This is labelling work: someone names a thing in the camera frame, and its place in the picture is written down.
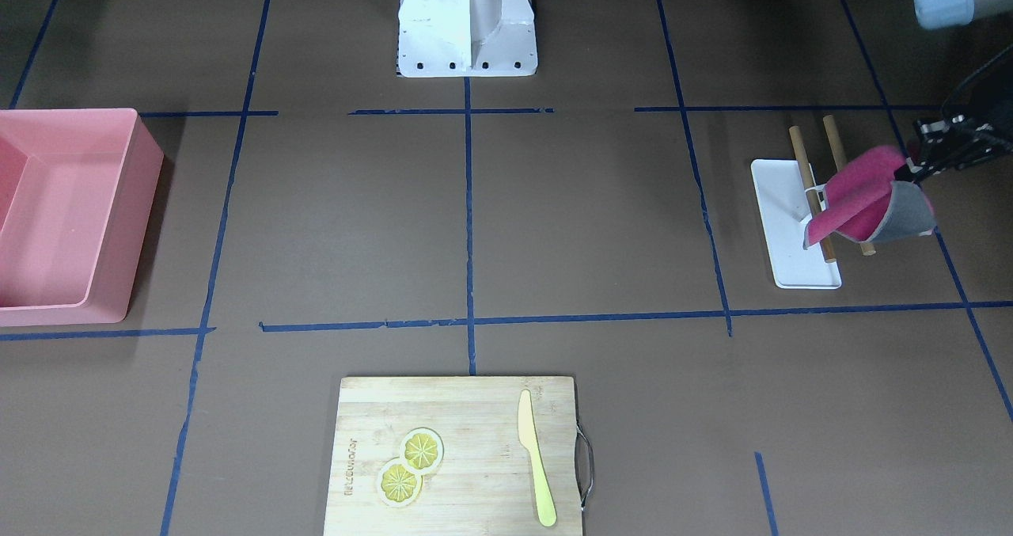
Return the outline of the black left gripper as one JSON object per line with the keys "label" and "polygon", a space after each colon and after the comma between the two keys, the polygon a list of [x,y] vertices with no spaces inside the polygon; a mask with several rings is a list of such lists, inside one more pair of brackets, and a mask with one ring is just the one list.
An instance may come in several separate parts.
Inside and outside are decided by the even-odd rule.
{"label": "black left gripper", "polygon": [[914,121],[914,143],[909,146],[912,181],[924,181],[945,170],[965,170],[1012,153],[1010,110],[919,118]]}

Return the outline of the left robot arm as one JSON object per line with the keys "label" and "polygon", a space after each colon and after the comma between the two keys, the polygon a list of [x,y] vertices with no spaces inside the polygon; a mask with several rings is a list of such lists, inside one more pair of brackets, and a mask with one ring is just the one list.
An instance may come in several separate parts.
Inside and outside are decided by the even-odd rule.
{"label": "left robot arm", "polygon": [[[923,29],[966,26],[1011,12],[1011,0],[914,0]],[[1012,150],[1011,47],[1006,46],[961,82],[939,107],[938,119],[914,123],[909,181],[921,184],[947,170],[966,170]]]}

